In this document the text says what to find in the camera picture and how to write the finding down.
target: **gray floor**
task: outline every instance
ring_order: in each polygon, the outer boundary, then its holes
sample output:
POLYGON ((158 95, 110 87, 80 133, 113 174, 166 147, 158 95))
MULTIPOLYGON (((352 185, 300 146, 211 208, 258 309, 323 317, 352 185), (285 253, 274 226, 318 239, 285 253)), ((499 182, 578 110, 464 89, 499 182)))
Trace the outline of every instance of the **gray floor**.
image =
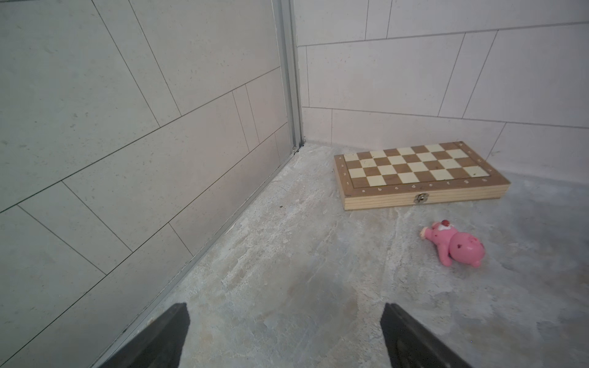
POLYGON ((185 301, 181 367, 390 367, 395 302, 475 367, 589 366, 589 190, 507 175, 501 200, 344 212, 341 148, 306 144, 154 310, 185 301), (481 268, 419 239, 451 220, 481 268))

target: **chessboard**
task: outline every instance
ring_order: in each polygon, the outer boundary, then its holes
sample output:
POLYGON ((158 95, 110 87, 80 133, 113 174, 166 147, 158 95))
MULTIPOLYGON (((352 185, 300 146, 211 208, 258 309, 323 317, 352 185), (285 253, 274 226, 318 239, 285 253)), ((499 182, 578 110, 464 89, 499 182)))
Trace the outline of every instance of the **chessboard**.
POLYGON ((464 142, 335 156, 345 210, 500 198, 509 181, 464 142))

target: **pink bear figurine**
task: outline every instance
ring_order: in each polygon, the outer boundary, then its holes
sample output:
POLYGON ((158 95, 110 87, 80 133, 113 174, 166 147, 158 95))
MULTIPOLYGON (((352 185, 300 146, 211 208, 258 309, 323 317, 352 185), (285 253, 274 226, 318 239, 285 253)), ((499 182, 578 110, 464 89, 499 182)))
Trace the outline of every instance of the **pink bear figurine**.
POLYGON ((469 233, 459 233, 448 220, 434 223, 431 228, 424 227, 419 236, 436 244, 438 257, 445 266, 452 265, 452 257, 458 262, 479 267, 485 257, 482 243, 469 233))

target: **toy body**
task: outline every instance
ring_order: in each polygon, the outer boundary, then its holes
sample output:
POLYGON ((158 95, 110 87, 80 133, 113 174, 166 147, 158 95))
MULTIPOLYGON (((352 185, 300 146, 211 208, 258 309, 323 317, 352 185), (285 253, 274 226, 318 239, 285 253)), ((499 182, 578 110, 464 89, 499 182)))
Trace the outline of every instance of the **toy body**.
POLYGON ((485 256, 485 247, 469 233, 460 233, 448 220, 424 227, 421 239, 433 242, 438 248, 438 257, 445 266, 452 265, 452 258, 458 262, 479 267, 485 256))

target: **chessboard square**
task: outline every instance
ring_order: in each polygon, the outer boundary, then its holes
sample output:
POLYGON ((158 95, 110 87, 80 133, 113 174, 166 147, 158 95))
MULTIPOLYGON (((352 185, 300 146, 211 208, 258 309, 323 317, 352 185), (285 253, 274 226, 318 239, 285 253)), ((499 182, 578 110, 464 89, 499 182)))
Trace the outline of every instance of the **chessboard square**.
POLYGON ((386 154, 387 156, 389 156, 389 157, 390 157, 390 156, 399 156, 399 155, 401 155, 401 154, 399 153, 399 151, 397 151, 396 149, 392 149, 392 150, 385 150, 385 154, 386 154))
POLYGON ((446 150, 446 152, 450 155, 450 157, 452 158, 463 158, 463 157, 468 157, 468 155, 462 151, 460 148, 457 150, 446 150))
POLYGON ((436 178, 436 180, 452 180, 454 179, 452 175, 446 169, 441 170, 430 170, 430 173, 436 178))
POLYGON ((365 158, 364 160, 360 160, 360 165, 362 167, 373 167, 376 166, 376 162, 374 162, 373 158, 365 158))
POLYGON ((429 171, 418 171, 415 173, 415 176, 417 176, 417 179, 419 179, 421 183, 425 183, 427 181, 436 181, 436 178, 434 178, 432 173, 429 171))
POLYGON ((403 155, 403 158, 405 159, 405 161, 407 163, 419 163, 419 162, 421 162, 421 160, 419 159, 419 157, 416 154, 403 155))
POLYGON ((379 166, 378 170, 380 171, 380 173, 382 175, 392 175, 392 174, 396 174, 397 172, 395 171, 395 168, 393 167, 393 165, 384 165, 384 166, 379 166))
POLYGON ((416 173, 417 171, 429 171, 429 169, 425 166, 424 163, 422 162, 418 162, 418 163, 408 163, 407 165, 409 165, 409 168, 411 169, 411 171, 413 171, 414 173, 416 173))
POLYGON ((370 154, 370 152, 358 152, 358 159, 360 160, 366 160, 367 158, 372 158, 372 155, 370 154))
POLYGON ((343 155, 343 159, 346 161, 357 161, 359 160, 358 155, 355 153, 346 153, 343 155))
POLYGON ((427 148, 429 152, 445 151, 439 144, 427 144, 425 145, 425 148, 427 148))
POLYGON ((441 146, 443 149, 445 149, 446 151, 448 151, 448 150, 457 150, 457 149, 458 149, 458 146, 457 146, 457 145, 455 145, 455 144, 454 144, 454 143, 452 143, 452 142, 449 142, 449 143, 440 143, 440 146, 441 146))
POLYGON ((379 157, 386 157, 386 154, 384 151, 370 151, 370 154, 372 155, 372 158, 379 158, 379 157))
POLYGON ((419 159, 421 161, 436 161, 437 160, 437 158, 429 152, 418 153, 417 157, 419 157, 419 159))
POLYGON ((415 153, 426 153, 429 152, 429 150, 427 148, 425 148, 424 145, 416 145, 411 147, 413 149, 413 152, 415 153))
POLYGON ((378 166, 373 166, 373 167, 365 167, 364 168, 364 173, 366 173, 366 176, 374 176, 374 175, 380 175, 380 171, 378 170, 378 166))
POLYGON ((454 179, 464 179, 471 177, 463 168, 449 168, 448 172, 454 179))
POLYGON ((458 162, 460 164, 460 166, 462 166, 462 167, 478 166, 477 163, 473 159, 471 159, 470 157, 457 158, 456 162, 458 162))
POLYGON ((362 167, 360 161, 347 161, 346 166, 348 167, 348 169, 362 167))
POLYGON ((423 164, 425 165, 425 167, 427 167, 430 170, 440 170, 440 169, 443 169, 444 168, 442 166, 442 164, 440 164, 440 162, 438 160, 436 160, 436 161, 425 161, 423 164))
POLYGON ((376 162, 377 166, 386 166, 391 164, 388 157, 375 158, 374 162, 376 162))
POLYGON ((458 168, 461 167, 455 159, 449 158, 447 160, 438 160, 444 168, 458 168))
POLYGON ((350 168, 348 171, 350 172, 350 178, 363 178, 366 176, 362 168, 350 168))
POLYGON ((470 175, 471 177, 482 177, 482 176, 489 176, 489 173, 486 172, 482 167, 480 166, 470 166, 470 167, 465 167, 464 170, 468 173, 468 175, 470 175))
POLYGON ((399 164, 406 164, 407 161, 403 158, 403 156, 392 156, 389 157, 389 162, 391 165, 399 165, 399 164))
POLYGON ((368 176, 366 179, 368 180, 368 184, 370 184, 371 187, 380 187, 381 185, 386 185, 385 179, 382 177, 382 175, 368 176))
POLYGON ((411 147, 397 148, 397 151, 399 151, 399 153, 402 155, 414 155, 415 154, 415 152, 413 151, 413 148, 411 148, 411 147))
POLYGON ((434 157, 438 160, 447 160, 452 158, 452 156, 450 156, 446 151, 432 152, 432 155, 434 155, 434 157))
POLYGON ((386 185, 403 184, 403 182, 401 181, 401 179, 399 178, 399 176, 397 174, 383 175, 382 177, 383 177, 383 179, 385 179, 386 185))
POLYGON ((393 168, 395 168, 395 171, 397 172, 397 174, 411 173, 411 168, 407 164, 393 165, 393 168))
POLYGON ((368 184, 368 180, 365 177, 364 178, 353 178, 352 185, 354 186, 354 188, 370 187, 370 184, 368 184))
POLYGON ((419 182, 419 179, 417 178, 417 176, 415 176, 414 173, 400 173, 398 175, 403 184, 419 182))

